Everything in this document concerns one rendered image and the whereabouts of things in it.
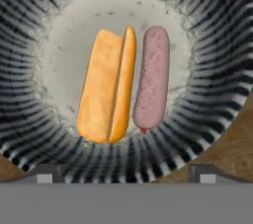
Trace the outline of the orange hot dog bun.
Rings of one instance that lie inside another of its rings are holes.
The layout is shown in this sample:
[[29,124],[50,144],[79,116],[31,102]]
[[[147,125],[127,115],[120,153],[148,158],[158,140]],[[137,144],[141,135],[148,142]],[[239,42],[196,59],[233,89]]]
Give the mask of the orange hot dog bun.
[[115,143],[127,133],[136,56],[136,35],[100,30],[89,58],[79,103],[77,130],[99,143]]

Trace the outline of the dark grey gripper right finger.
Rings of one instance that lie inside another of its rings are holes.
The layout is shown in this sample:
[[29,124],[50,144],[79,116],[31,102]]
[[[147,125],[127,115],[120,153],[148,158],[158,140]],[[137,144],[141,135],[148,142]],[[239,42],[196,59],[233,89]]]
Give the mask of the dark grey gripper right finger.
[[246,180],[226,174],[212,164],[195,164],[190,168],[191,182],[195,184],[245,183]]

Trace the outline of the black and white striped bowl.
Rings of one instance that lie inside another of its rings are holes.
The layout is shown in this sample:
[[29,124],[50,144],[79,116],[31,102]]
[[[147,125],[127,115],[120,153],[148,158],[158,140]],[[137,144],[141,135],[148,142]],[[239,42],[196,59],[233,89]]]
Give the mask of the black and white striped bowl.
[[[171,42],[166,114],[116,144],[76,130],[83,79],[101,29]],[[68,183],[147,183],[196,159],[253,89],[253,0],[0,0],[0,154],[24,171],[62,167]]]

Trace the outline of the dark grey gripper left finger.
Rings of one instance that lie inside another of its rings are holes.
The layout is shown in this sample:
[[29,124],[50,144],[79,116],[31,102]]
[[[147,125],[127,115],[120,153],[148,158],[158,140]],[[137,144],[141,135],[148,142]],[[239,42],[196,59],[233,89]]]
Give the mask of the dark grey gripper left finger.
[[27,184],[63,184],[64,179],[60,165],[40,164],[30,172],[15,180],[15,183]]

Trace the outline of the pink sausage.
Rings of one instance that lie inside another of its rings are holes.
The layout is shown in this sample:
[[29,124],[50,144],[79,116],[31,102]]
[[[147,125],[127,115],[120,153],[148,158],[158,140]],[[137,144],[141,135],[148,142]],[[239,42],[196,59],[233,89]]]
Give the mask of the pink sausage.
[[170,40],[160,26],[148,28],[143,38],[139,86],[133,122],[142,133],[161,121],[166,108],[170,62]]

